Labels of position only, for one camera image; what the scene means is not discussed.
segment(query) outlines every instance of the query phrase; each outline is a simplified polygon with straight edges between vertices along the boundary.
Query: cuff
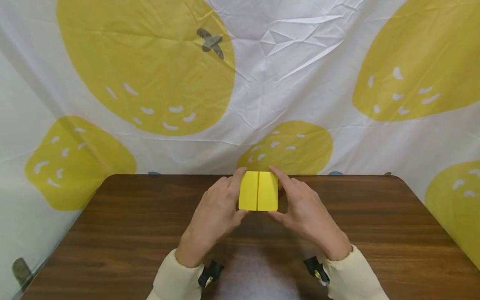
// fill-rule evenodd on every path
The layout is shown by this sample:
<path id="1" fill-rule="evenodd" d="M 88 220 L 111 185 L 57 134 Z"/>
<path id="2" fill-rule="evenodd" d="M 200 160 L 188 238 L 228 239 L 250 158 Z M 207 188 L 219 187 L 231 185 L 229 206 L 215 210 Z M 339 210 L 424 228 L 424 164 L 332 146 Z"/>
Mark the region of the cuff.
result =
<path id="1" fill-rule="evenodd" d="M 343 260 L 324 259 L 324 270 L 330 278 L 328 296 L 332 299 L 388 299 L 377 276 L 360 250 L 353 251 Z"/>
<path id="2" fill-rule="evenodd" d="M 162 300 L 199 300 L 202 288 L 198 284 L 198 278 L 204 265 L 192 269 L 181 265 L 175 257 L 176 250 L 172 250 L 163 260 L 153 282 L 152 292 Z"/>

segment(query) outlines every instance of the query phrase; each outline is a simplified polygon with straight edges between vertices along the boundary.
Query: brown table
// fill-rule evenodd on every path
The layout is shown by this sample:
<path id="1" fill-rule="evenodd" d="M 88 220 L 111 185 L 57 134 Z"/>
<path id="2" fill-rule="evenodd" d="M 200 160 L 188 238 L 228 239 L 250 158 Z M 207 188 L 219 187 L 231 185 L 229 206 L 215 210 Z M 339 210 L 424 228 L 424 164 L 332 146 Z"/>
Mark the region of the brown table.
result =
<path id="1" fill-rule="evenodd" d="M 145 299 L 203 192 L 219 176 L 105 180 L 24 300 Z M 480 272 L 394 176 L 297 177 L 316 190 L 391 300 L 480 299 Z M 280 210 L 285 209 L 285 197 Z M 211 256 L 225 265 L 203 299 L 328 299 L 302 260 L 313 247 L 251 213 Z"/>

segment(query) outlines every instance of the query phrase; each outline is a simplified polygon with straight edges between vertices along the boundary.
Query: black clip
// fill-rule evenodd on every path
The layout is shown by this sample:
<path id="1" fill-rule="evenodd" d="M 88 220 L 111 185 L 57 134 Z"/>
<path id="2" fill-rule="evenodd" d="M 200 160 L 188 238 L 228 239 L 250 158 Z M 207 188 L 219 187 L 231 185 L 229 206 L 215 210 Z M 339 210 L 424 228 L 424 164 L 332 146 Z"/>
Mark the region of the black clip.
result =
<path id="1" fill-rule="evenodd" d="M 224 268 L 224 266 L 212 260 L 210 266 L 208 268 L 204 267 L 204 271 L 198 278 L 200 287 L 205 288 L 210 282 L 217 281 Z"/>
<path id="2" fill-rule="evenodd" d="M 322 284 L 327 285 L 330 283 L 330 278 L 328 278 L 328 275 L 324 270 L 324 265 L 318 262 L 316 256 L 304 260 L 303 263 L 307 267 L 308 273 L 319 279 Z"/>

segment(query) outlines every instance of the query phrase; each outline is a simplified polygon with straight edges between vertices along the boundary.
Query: lemon pattern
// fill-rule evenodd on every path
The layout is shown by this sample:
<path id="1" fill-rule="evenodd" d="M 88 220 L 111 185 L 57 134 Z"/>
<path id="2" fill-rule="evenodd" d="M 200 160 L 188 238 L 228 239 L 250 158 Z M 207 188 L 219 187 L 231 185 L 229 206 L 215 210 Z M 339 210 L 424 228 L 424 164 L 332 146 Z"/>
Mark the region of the lemon pattern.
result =
<path id="1" fill-rule="evenodd" d="M 276 126 L 238 160 L 237 167 L 268 171 L 276 166 L 287 174 L 317 174 L 330 160 L 333 139 L 323 127 L 303 121 Z"/>
<path id="2" fill-rule="evenodd" d="M 375 38 L 354 106 L 378 121 L 402 121 L 480 100 L 480 2 L 408 0 Z"/>
<path id="3" fill-rule="evenodd" d="M 430 183 L 428 209 L 480 268 L 480 160 L 446 168 Z"/>
<path id="4" fill-rule="evenodd" d="M 203 0 L 59 0 L 57 19 L 87 87 L 137 128 L 188 135 L 225 113 L 233 45 Z"/>
<path id="5" fill-rule="evenodd" d="M 102 181 L 135 173 L 135 158 L 117 139 L 82 118 L 58 119 L 25 165 L 28 180 L 55 209 L 82 209 Z"/>

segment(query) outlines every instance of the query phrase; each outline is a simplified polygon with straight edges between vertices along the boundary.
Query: fabric backdrop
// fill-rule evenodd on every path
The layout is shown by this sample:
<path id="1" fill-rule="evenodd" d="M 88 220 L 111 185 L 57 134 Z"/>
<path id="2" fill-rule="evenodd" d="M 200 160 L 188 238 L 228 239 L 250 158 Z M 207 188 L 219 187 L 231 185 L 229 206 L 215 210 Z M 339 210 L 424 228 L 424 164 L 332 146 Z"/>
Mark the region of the fabric backdrop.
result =
<path id="1" fill-rule="evenodd" d="M 480 267 L 479 0 L 4 0 L 0 299 L 109 175 L 403 179 Z"/>

